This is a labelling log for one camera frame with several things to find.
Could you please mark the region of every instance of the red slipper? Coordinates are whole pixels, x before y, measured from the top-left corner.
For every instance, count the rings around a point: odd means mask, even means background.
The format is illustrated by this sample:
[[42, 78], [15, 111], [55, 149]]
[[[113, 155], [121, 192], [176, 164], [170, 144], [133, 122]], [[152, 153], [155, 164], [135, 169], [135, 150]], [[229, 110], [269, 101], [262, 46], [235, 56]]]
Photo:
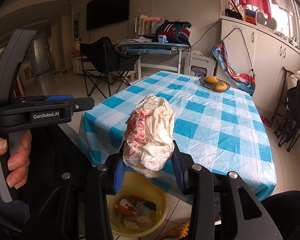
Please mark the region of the red slipper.
[[268, 127], [272, 127], [272, 122], [266, 117], [266, 116], [260, 116], [262, 122], [268, 126]]

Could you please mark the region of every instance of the crumpled paper bag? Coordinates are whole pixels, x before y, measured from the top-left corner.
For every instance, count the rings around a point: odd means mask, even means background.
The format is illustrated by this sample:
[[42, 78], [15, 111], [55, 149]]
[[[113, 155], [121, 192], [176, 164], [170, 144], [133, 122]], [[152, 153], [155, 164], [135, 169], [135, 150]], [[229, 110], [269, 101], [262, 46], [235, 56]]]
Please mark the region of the crumpled paper bag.
[[162, 175], [162, 168], [174, 150], [172, 133], [175, 112], [168, 101], [146, 96], [127, 120], [123, 161], [147, 178]]

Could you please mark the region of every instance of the human hand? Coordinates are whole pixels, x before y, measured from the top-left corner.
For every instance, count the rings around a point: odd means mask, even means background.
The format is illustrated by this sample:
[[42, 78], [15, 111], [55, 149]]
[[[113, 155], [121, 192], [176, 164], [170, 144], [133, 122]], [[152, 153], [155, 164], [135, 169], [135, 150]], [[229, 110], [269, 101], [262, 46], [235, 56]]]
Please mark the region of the human hand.
[[[10, 188], [18, 189], [27, 182], [31, 139], [30, 130], [27, 130], [21, 139], [20, 148], [8, 160], [8, 168], [12, 171], [7, 177], [7, 184]], [[0, 138], [0, 155], [3, 155], [7, 149], [7, 140]]]

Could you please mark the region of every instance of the backpack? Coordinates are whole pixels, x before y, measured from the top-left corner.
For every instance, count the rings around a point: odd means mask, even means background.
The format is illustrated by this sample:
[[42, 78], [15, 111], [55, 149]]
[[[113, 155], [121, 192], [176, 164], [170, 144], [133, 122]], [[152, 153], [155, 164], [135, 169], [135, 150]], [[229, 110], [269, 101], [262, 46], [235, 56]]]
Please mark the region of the backpack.
[[155, 33], [157, 40], [159, 35], [166, 35], [169, 43], [176, 44], [189, 44], [190, 34], [190, 22], [169, 22], [168, 20], [165, 20]]

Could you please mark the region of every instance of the stack of books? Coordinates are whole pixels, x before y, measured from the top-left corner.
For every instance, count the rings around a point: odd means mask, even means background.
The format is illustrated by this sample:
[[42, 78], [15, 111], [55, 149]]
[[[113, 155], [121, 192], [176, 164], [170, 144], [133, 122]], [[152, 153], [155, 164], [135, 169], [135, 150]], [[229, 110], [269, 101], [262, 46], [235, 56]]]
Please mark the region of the stack of books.
[[148, 16], [143, 14], [134, 18], [135, 33], [137, 36], [155, 35], [159, 24], [156, 22], [147, 22], [147, 18]]

